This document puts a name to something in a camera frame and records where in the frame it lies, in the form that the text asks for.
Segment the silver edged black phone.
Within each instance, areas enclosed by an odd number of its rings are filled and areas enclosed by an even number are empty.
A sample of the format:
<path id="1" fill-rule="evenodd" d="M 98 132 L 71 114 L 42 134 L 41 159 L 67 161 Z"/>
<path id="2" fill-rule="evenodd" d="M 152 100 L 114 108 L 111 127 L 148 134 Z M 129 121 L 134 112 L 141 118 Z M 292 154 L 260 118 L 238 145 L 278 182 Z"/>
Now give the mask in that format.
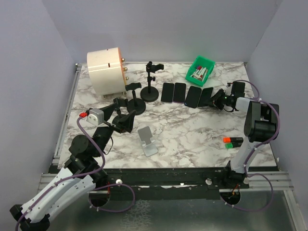
<path id="1" fill-rule="evenodd" d="M 173 102 L 173 94 L 174 94 L 174 86 L 173 83 L 163 83 L 161 102 L 164 103 L 172 103 Z"/>

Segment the black mounting rail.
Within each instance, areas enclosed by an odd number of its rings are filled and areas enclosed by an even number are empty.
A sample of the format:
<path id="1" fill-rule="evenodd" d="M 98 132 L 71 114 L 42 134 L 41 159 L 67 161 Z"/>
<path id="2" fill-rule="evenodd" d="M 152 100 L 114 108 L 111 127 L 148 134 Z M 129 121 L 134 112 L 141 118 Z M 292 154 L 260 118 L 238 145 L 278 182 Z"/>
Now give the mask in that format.
<path id="1" fill-rule="evenodd" d="M 89 193 L 95 202 L 136 200 L 218 200 L 219 191 L 247 189 L 245 175 L 227 167 L 110 168 L 107 189 Z"/>

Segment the green capped marker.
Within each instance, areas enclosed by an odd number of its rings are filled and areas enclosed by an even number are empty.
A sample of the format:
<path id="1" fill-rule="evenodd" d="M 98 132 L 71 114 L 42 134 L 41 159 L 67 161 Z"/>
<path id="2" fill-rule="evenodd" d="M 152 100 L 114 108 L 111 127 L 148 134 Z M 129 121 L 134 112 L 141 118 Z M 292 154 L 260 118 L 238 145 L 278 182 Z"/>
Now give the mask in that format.
<path id="1" fill-rule="evenodd" d="M 225 147 L 227 149 L 233 149 L 233 148 L 238 148 L 242 146 L 242 142 L 229 142 L 229 143 L 225 143 Z"/>

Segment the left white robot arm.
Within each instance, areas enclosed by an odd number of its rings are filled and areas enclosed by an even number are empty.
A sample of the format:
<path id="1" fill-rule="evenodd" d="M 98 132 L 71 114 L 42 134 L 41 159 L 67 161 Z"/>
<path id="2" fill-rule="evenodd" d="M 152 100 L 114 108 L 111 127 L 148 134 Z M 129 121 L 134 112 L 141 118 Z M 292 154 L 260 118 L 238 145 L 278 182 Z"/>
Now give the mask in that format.
<path id="1" fill-rule="evenodd" d="M 92 190 L 109 190 L 115 186 L 132 189 L 122 180 L 111 180 L 104 170 L 104 149 L 112 134 L 132 132 L 136 115 L 136 110 L 132 110 L 109 123 L 117 108 L 117 103 L 113 103 L 79 114 L 77 126 L 82 133 L 73 138 L 69 148 L 71 155 L 64 167 L 36 196 L 10 209 L 17 222 L 15 230 L 46 231 L 59 213 Z"/>

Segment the orange capped marker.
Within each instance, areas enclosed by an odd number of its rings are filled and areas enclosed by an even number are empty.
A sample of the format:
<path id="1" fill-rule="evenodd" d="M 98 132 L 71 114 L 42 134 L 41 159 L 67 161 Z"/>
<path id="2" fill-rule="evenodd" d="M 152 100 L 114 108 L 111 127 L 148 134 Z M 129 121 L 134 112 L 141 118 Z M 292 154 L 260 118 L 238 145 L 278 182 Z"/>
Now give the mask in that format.
<path id="1" fill-rule="evenodd" d="M 225 137 L 223 138 L 224 143 L 231 143 L 231 142 L 243 142 L 244 139 L 242 137 Z"/>

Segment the green plastic bin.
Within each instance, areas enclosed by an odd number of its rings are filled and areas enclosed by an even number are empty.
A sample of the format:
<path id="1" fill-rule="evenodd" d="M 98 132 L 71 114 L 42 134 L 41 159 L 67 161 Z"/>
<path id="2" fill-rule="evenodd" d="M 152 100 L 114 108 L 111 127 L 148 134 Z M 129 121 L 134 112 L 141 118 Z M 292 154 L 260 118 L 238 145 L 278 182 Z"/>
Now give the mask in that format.
<path id="1" fill-rule="evenodd" d="M 190 66 L 185 79 L 202 87 L 212 73 L 215 64 L 215 61 L 209 60 L 203 56 L 198 56 Z"/>

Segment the silver phone stand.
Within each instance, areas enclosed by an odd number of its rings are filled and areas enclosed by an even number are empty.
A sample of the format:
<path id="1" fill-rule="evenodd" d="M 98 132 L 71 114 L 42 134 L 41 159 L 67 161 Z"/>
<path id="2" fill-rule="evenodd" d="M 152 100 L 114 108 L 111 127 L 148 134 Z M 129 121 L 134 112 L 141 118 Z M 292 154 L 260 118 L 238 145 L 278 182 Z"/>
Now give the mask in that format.
<path id="1" fill-rule="evenodd" d="M 149 156 L 152 156 L 158 153 L 156 141 L 152 135 L 152 132 L 149 126 L 139 129 L 138 135 L 141 141 L 142 149 L 146 157 L 149 157 Z"/>

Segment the purple edged black phone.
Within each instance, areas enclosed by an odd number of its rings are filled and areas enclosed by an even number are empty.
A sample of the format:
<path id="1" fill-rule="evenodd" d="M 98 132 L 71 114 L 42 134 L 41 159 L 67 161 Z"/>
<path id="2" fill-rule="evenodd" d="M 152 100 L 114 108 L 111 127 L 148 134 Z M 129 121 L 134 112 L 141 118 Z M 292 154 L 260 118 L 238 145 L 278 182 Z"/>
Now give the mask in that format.
<path id="1" fill-rule="evenodd" d="M 185 83 L 175 83 L 174 93 L 173 93 L 173 102 L 175 103 L 184 103 L 186 94 L 186 84 Z"/>

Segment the cream cylindrical box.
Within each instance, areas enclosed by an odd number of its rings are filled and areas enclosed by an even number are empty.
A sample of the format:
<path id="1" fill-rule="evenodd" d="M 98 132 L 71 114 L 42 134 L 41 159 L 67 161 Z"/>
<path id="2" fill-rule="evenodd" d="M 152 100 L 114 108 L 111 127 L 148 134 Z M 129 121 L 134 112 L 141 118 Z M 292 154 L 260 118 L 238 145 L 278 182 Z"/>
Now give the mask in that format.
<path id="1" fill-rule="evenodd" d="M 118 47 L 87 53 L 88 73 L 97 95 L 126 94 L 124 61 Z"/>

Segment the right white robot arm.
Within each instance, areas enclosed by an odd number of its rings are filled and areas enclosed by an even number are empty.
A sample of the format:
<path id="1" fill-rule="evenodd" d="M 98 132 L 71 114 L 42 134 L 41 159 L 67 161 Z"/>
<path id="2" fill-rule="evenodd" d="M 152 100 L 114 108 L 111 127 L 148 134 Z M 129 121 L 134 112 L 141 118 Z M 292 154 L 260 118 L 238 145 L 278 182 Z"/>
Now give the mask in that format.
<path id="1" fill-rule="evenodd" d="M 260 97 L 246 98 L 247 80 L 235 80 L 228 83 L 226 89 L 220 89 L 207 102 L 218 110 L 225 106 L 234 111 L 246 113 L 244 122 L 244 141 L 230 160 L 221 176 L 221 183 L 226 188 L 241 184 L 248 177 L 248 170 L 255 158 L 258 148 L 276 139 L 280 130 L 279 106 L 270 104 Z"/>

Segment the black phone stand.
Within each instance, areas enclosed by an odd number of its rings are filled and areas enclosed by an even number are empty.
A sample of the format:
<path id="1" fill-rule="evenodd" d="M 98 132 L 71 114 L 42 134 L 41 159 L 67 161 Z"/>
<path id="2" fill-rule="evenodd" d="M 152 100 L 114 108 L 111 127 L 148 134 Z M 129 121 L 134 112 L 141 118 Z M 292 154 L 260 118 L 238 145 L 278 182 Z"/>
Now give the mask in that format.
<path id="1" fill-rule="evenodd" d="M 144 87 L 140 92 L 141 99 L 144 100 L 145 102 L 151 103 L 158 99 L 159 92 L 157 88 L 151 86 L 151 82 L 155 81 L 155 77 L 151 76 L 151 73 L 155 73 L 158 70 L 164 70 L 164 65 L 153 64 L 152 61 L 149 61 L 148 64 L 146 65 L 148 86 Z"/>
<path id="2" fill-rule="evenodd" d="M 136 115 L 141 115 L 145 112 L 146 104 L 144 100 L 141 98 L 137 98 L 136 96 L 136 89 L 141 88 L 141 83 L 131 83 L 125 86 L 126 91 L 132 91 L 133 99 L 130 100 L 127 104 L 127 111 L 130 113 L 133 110 L 136 111 Z"/>

